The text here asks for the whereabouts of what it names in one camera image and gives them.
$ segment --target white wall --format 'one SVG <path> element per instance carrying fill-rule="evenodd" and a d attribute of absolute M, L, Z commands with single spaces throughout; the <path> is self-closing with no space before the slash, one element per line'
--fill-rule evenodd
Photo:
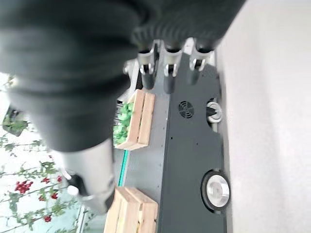
<path fill-rule="evenodd" d="M 311 232 L 311 1 L 249 0 L 218 65 L 229 232 Z"/>

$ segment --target silver metal joint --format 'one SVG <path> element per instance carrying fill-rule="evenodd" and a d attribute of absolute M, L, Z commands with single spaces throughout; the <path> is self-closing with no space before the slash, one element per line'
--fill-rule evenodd
<path fill-rule="evenodd" d="M 209 52 L 208 53 L 198 52 L 198 50 L 196 50 L 196 47 L 193 46 L 189 62 L 190 70 L 193 71 L 194 69 L 198 69 L 199 71 L 202 71 L 206 63 L 209 61 L 209 58 L 210 58 Z"/>
<path fill-rule="evenodd" d="M 173 77 L 177 76 L 181 56 L 183 51 L 168 52 L 164 50 L 164 75 L 168 77 L 171 73 Z"/>
<path fill-rule="evenodd" d="M 138 53 L 139 70 L 141 74 L 153 74 L 155 68 L 155 44 L 148 53 Z"/>

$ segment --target silver wheel hub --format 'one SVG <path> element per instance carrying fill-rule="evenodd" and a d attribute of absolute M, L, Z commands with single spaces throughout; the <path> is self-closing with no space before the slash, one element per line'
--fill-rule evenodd
<path fill-rule="evenodd" d="M 216 207 L 224 207 L 229 201 L 229 185 L 220 175 L 210 177 L 207 182 L 206 192 L 208 200 Z"/>

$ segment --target green plant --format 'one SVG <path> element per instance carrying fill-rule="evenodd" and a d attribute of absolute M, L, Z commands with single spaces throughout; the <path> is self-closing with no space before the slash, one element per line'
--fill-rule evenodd
<path fill-rule="evenodd" d="M 114 145 L 121 144 L 126 141 L 131 116 L 133 113 L 133 103 L 125 103 L 120 109 L 118 115 L 118 124 L 113 127 L 113 143 Z"/>

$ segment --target gray floor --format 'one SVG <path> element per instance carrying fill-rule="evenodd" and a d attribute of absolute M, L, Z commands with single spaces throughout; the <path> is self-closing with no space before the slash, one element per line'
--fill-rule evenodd
<path fill-rule="evenodd" d="M 163 91 L 163 61 L 160 56 L 159 69 L 154 88 L 155 108 L 152 121 L 150 143 L 146 148 L 131 151 L 124 185 L 140 189 L 160 203 L 163 160 L 166 138 L 166 124 L 170 96 Z"/>

